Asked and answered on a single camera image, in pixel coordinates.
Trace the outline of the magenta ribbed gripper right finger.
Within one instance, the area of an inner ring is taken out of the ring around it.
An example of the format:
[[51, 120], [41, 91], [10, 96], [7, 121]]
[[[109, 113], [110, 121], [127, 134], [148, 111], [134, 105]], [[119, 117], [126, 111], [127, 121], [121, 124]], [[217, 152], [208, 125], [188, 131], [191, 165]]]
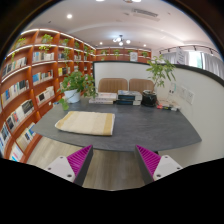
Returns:
[[170, 156], [160, 156], [139, 145], [135, 146], [135, 156], [145, 184], [152, 183], [182, 169]]

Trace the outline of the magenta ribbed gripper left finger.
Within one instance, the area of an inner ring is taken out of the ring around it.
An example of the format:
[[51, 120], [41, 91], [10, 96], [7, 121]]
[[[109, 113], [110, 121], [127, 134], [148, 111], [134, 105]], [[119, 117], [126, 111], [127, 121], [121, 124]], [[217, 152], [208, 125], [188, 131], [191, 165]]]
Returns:
[[92, 156], [93, 146], [89, 145], [67, 157], [57, 157], [45, 168], [45, 170], [65, 180], [75, 183], [78, 186], [82, 186]]

